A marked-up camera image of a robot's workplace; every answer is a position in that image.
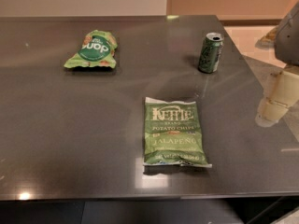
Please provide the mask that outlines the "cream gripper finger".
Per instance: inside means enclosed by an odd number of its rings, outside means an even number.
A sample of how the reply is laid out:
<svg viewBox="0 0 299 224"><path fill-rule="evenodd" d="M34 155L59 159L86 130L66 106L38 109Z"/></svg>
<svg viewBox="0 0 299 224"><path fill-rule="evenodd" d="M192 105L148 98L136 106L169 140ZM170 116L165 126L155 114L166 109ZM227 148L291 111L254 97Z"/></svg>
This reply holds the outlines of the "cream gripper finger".
<svg viewBox="0 0 299 224"><path fill-rule="evenodd" d="M299 66L285 66L269 75L263 89L256 123L261 127L277 124L299 100Z"/></svg>

